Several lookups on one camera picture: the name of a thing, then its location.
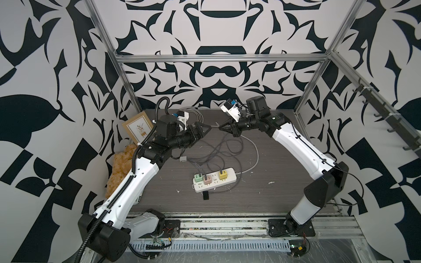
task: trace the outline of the white cable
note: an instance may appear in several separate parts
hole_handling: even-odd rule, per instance
[[[245,137],[244,135],[241,135],[241,137],[243,137],[244,139],[248,140],[249,142],[251,142],[251,143],[254,145],[254,148],[256,149],[256,155],[257,155],[257,160],[256,160],[256,163],[255,163],[252,167],[250,167],[250,168],[248,168],[247,170],[245,170],[245,171],[242,171],[242,172],[241,172],[241,173],[246,173],[246,172],[251,171],[251,170],[252,170],[254,167],[256,167],[256,165],[258,164],[258,162],[259,162],[259,151],[258,151],[258,149],[257,149],[256,144],[255,144],[252,140],[250,140],[249,138]]]

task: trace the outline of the yellow plug adapter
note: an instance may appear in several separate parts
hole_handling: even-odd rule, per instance
[[[223,180],[226,179],[228,177],[228,174],[226,173],[226,170],[223,170],[222,173],[219,172],[219,179]]]

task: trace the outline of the power outlet socket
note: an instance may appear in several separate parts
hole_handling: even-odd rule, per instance
[[[219,171],[208,173],[206,177],[212,180],[212,182],[209,184],[204,183],[204,176],[203,181],[200,182],[196,182],[195,179],[193,179],[193,188],[195,189],[196,193],[224,186],[229,183],[234,183],[237,180],[237,176],[235,175],[235,171],[233,168],[227,168],[222,170],[222,173],[224,172],[226,172],[226,178],[222,180],[219,179]]]

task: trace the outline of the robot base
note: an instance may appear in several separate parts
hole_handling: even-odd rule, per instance
[[[160,238],[171,237],[174,232],[178,233],[180,230],[181,222],[180,220],[165,220],[164,222],[164,234]],[[152,238],[153,234],[146,234],[140,238]]]
[[[288,230],[284,225],[285,219],[269,219],[269,235],[272,237],[276,236],[288,236]],[[306,233],[306,236],[316,236],[314,227],[311,221],[307,222],[302,228],[299,228],[297,231],[291,233],[291,235],[303,236],[303,233]]]

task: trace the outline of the gray cable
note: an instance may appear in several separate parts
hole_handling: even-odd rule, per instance
[[[258,162],[259,162],[259,150],[257,149],[256,144],[255,144],[252,140],[250,140],[249,138],[245,137],[244,135],[241,135],[241,137],[243,137],[244,139],[248,140],[249,142],[251,142],[251,143],[253,144],[254,148],[256,149],[256,155],[257,155],[257,160],[256,160],[256,163],[255,163],[252,167],[248,168],[247,170],[242,171],[242,173],[246,173],[246,172],[250,172],[250,171],[251,171],[254,167],[256,167],[256,165],[258,164]]]
[[[215,164],[215,163],[213,163],[213,162],[210,162],[213,158],[215,158],[215,157],[219,157],[219,158],[221,158],[222,160],[223,160],[223,162],[224,162],[224,159],[221,157],[221,156],[219,156],[218,154],[222,154],[222,155],[224,155],[224,156],[227,156],[227,157],[232,157],[232,158],[234,158],[234,159],[236,159],[237,160],[237,162],[238,162],[238,164],[240,165],[240,172],[238,172],[238,173],[236,173],[236,175],[238,175],[238,178],[237,178],[237,181],[235,182],[235,185],[233,186],[233,187],[231,187],[231,188],[228,188],[227,190],[223,190],[223,191],[208,191],[209,192],[209,194],[216,194],[216,193],[223,193],[223,192],[227,192],[227,191],[230,191],[230,190],[232,190],[233,188],[235,188],[239,183],[240,183],[240,181],[241,181],[241,179],[242,179],[242,174],[244,173],[243,171],[242,171],[242,166],[241,166],[241,162],[240,162],[240,160],[236,157],[237,155],[239,155],[239,154],[241,154],[242,152],[243,152],[243,149],[244,149],[244,143],[243,143],[243,141],[242,141],[242,138],[240,137],[240,140],[235,140],[235,139],[226,139],[226,137],[228,136],[228,134],[226,134],[223,138],[222,138],[222,140],[221,140],[221,142],[217,145],[217,146],[213,146],[213,145],[211,145],[210,143],[208,143],[208,142],[206,142],[206,141],[200,141],[200,142],[202,142],[202,143],[205,143],[205,144],[207,144],[208,146],[210,146],[211,148],[213,148],[213,151],[210,153],[210,154],[208,154],[208,155],[205,155],[205,156],[203,156],[203,157],[197,157],[197,158],[187,158],[187,161],[189,161],[190,163],[192,163],[195,167],[196,167],[196,169],[200,172],[201,170],[203,171],[203,168],[201,167],[201,165],[203,165],[203,164],[207,164],[207,166],[208,166],[208,168],[209,168],[209,164]],[[251,141],[249,138],[247,138],[246,137],[246,139],[248,139],[250,142],[252,142],[253,143],[253,145],[255,146],[255,148],[256,148],[256,152],[257,152],[257,158],[258,158],[258,150],[257,150],[257,146],[256,146],[256,144],[253,142],[253,141]],[[239,143],[240,143],[240,145],[241,145],[241,149],[239,150],[239,151],[232,151],[231,149],[230,149],[230,147],[229,147],[229,145],[228,145],[228,141],[238,141]],[[228,151],[221,151],[221,147],[222,147],[222,144],[225,142],[225,144],[226,144],[226,146],[227,146],[227,148],[228,148],[228,150],[229,150],[229,152]],[[258,159],[257,159],[257,161],[256,161],[256,163],[255,163],[255,165],[253,166],[253,167],[251,167],[250,169],[247,169],[246,171],[250,171],[251,169],[253,169],[256,165],[257,165],[257,163],[258,163]]]
[[[202,113],[194,107],[183,107],[183,108],[180,108],[180,110],[184,112],[188,112],[188,113],[193,113],[194,115],[196,115],[198,122],[203,123],[205,120],[205,118],[203,118]]]

